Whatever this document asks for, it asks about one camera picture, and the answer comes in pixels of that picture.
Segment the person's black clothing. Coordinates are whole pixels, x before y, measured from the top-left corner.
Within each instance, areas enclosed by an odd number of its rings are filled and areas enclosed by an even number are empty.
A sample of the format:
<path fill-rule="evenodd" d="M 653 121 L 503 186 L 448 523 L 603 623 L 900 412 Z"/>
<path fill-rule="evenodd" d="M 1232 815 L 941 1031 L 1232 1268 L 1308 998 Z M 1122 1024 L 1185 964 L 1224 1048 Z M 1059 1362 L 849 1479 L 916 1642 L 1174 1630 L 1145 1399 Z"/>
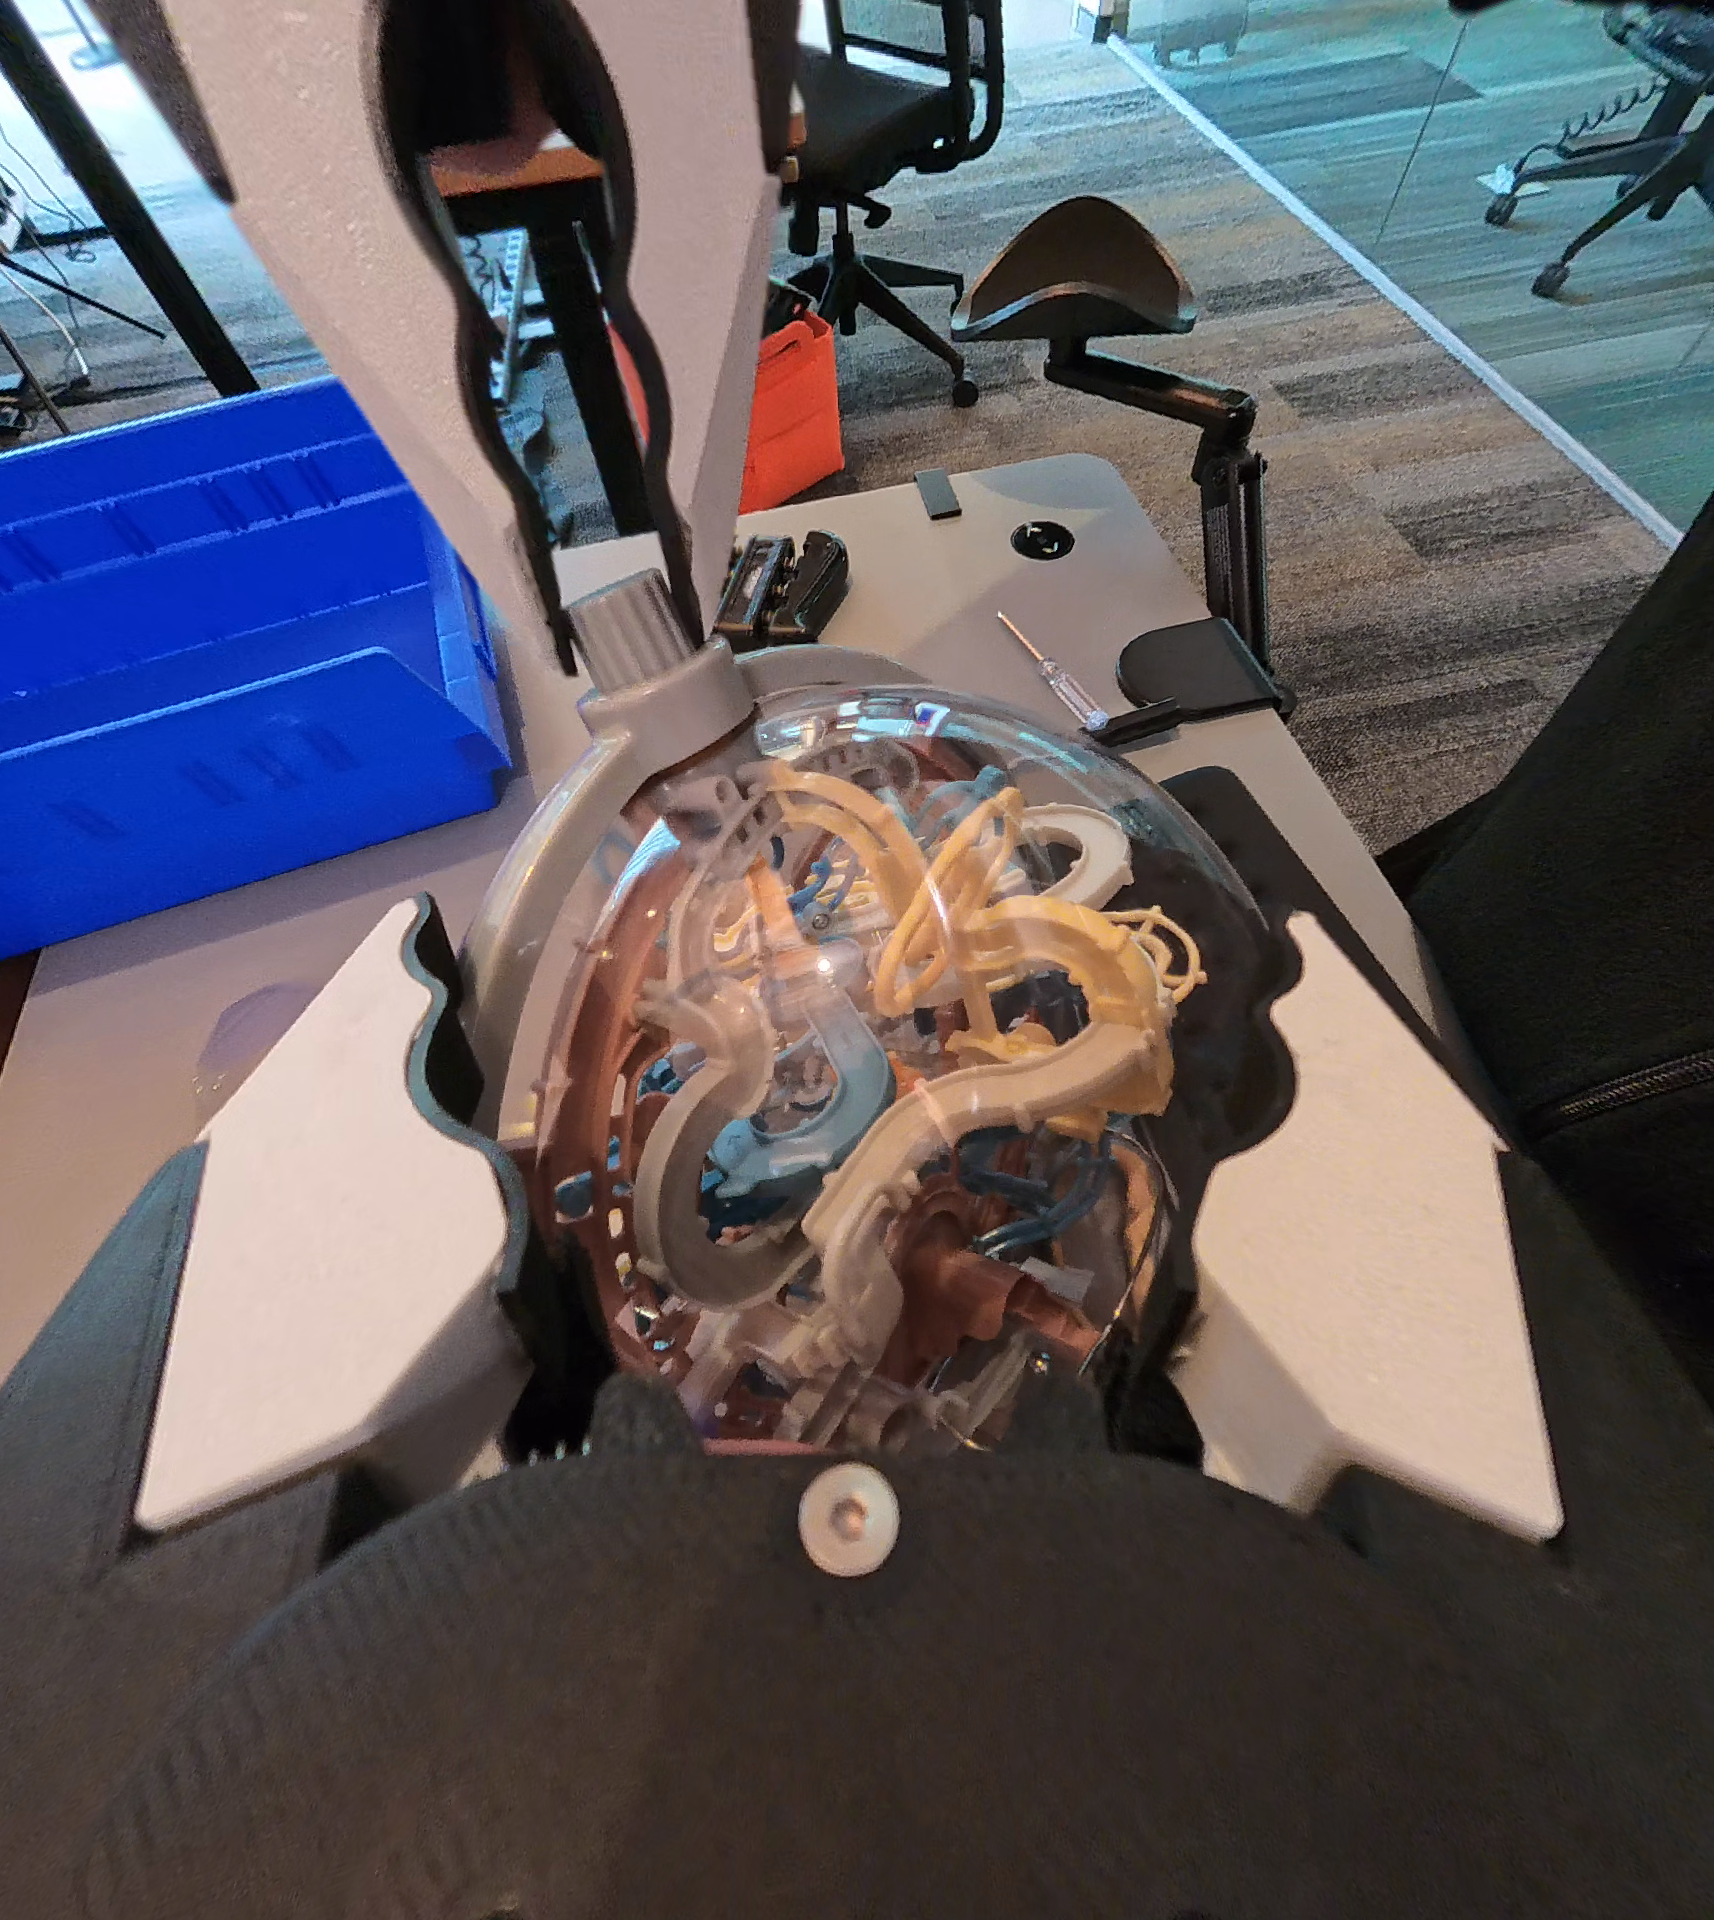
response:
<path fill-rule="evenodd" d="M 1714 492 L 1517 769 L 1382 871 L 1714 1405 Z"/>

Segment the wooden side table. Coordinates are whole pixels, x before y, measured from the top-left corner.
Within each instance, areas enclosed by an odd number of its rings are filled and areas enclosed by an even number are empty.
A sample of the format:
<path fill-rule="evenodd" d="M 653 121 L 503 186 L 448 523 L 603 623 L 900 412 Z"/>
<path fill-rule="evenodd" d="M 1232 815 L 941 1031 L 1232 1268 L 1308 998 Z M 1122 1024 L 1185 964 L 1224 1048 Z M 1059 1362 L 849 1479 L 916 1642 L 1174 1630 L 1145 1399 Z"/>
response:
<path fill-rule="evenodd" d="M 439 146 L 427 169 L 460 234 L 526 234 L 614 531 L 620 537 L 645 534 L 653 523 L 644 457 L 599 291 L 611 253 L 599 157 L 564 132 L 511 132 L 488 141 Z"/>

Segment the clear-handled screwdriver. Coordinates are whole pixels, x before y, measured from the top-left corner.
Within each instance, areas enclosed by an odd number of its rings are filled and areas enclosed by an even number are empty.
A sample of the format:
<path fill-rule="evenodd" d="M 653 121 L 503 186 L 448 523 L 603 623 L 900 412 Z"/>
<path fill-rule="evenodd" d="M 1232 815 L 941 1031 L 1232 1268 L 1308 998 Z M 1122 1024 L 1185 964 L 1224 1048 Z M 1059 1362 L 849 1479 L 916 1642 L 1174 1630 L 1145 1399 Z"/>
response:
<path fill-rule="evenodd" d="M 1104 739 L 1109 726 L 1109 711 L 1052 656 L 1045 656 L 1005 611 L 995 611 L 996 624 L 1023 647 L 1035 661 L 1039 681 L 1059 697 L 1074 725 Z"/>

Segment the orange bag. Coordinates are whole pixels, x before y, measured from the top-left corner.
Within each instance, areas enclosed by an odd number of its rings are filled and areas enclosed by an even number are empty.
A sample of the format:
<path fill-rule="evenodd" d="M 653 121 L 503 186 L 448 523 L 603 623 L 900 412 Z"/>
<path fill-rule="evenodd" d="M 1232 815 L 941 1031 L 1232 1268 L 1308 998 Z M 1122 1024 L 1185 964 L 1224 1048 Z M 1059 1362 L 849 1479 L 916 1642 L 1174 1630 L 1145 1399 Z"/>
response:
<path fill-rule="evenodd" d="M 738 513 L 767 513 L 843 468 L 834 329 L 804 288 L 755 280 L 755 383 Z"/>

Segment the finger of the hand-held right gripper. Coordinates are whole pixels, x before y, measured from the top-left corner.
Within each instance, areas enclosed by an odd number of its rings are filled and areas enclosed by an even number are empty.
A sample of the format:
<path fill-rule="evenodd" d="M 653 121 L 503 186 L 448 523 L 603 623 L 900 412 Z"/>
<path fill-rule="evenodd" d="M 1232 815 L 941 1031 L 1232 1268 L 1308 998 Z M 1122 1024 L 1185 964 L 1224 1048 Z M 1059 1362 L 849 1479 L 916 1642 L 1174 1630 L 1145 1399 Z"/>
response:
<path fill-rule="evenodd" d="M 707 640 L 791 150 L 796 5 L 599 5 L 614 329 L 644 388 L 644 474 L 672 603 Z"/>
<path fill-rule="evenodd" d="M 488 409 L 488 327 L 393 139 L 383 5 L 169 5 L 230 210 L 327 370 L 514 631 L 573 670 L 537 492 Z"/>

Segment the blue storage bin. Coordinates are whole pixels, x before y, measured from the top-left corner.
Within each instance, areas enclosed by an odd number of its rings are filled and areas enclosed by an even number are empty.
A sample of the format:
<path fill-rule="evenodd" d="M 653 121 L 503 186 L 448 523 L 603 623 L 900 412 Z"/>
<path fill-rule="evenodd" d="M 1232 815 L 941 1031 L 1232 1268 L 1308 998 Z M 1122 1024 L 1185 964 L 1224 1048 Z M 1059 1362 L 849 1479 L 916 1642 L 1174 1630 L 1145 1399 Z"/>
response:
<path fill-rule="evenodd" d="M 0 959 L 483 811 L 477 589 L 336 379 L 0 453 Z"/>

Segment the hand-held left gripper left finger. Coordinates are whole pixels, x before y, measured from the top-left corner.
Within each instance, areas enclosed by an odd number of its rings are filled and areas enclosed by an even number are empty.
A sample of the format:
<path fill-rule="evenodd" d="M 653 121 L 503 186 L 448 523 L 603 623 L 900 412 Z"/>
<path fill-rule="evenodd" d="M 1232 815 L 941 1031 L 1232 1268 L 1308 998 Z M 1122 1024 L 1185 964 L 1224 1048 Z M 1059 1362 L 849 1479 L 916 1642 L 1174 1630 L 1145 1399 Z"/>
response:
<path fill-rule="evenodd" d="M 393 903 L 197 1136 L 143 1527 L 331 1466 L 433 1499 L 497 1449 L 528 1214 L 477 1097 L 439 906 Z"/>

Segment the clear maze ball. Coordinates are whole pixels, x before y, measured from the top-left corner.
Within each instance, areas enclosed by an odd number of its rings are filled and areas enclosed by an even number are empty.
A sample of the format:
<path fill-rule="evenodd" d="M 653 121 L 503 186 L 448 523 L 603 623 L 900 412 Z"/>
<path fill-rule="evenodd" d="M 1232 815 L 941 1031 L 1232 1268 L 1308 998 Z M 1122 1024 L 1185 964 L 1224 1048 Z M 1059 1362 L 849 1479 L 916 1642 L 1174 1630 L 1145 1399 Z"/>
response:
<path fill-rule="evenodd" d="M 996 1443 L 1094 1385 L 1187 1466 L 1175 1363 L 1220 1163 L 1292 1103 L 1298 946 L 1202 825 L 1011 707 L 693 647 L 657 572 L 579 595 L 586 758 L 465 941 L 528 1202 L 509 1451 L 614 1371 L 702 1436 Z"/>

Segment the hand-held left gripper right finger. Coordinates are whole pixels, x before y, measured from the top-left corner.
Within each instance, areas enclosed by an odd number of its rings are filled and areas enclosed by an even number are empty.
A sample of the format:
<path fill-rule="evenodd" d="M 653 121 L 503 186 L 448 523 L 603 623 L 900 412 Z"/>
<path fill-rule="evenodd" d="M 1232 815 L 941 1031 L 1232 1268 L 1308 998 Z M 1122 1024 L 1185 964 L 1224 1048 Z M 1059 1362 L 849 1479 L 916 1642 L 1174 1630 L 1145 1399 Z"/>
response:
<path fill-rule="evenodd" d="M 1308 1513 L 1360 1466 L 1541 1542 L 1565 1507 L 1496 1125 L 1312 914 L 1286 934 L 1298 1093 L 1193 1227 L 1204 1475 Z"/>

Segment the black bit holder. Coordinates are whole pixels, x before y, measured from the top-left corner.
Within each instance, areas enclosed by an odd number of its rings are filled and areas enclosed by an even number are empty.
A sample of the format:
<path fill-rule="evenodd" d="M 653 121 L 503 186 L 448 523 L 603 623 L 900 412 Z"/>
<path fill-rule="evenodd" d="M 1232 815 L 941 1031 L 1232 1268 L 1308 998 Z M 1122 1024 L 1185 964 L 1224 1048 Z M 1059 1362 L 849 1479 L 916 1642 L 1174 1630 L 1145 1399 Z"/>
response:
<path fill-rule="evenodd" d="M 817 642 L 849 592 L 849 547 L 826 531 L 748 537 L 732 547 L 732 572 L 711 635 L 748 656 L 782 642 Z"/>

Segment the black vertical pole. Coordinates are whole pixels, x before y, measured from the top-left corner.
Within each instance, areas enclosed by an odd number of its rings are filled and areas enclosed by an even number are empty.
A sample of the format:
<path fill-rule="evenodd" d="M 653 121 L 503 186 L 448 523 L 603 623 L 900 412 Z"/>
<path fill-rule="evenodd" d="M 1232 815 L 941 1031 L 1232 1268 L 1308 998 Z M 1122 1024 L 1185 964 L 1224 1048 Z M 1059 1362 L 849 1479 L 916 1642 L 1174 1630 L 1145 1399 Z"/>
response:
<path fill-rule="evenodd" d="M 177 256 L 169 247 L 162 228 L 148 218 L 143 197 L 126 186 L 91 117 L 75 107 L 71 91 L 14 5 L 0 5 L 0 73 L 26 102 L 41 135 L 70 180 L 75 180 L 98 213 L 98 223 L 136 267 L 140 280 L 148 288 L 208 383 L 224 398 L 259 390 L 259 379 L 224 333 L 218 319 L 208 311 Z"/>

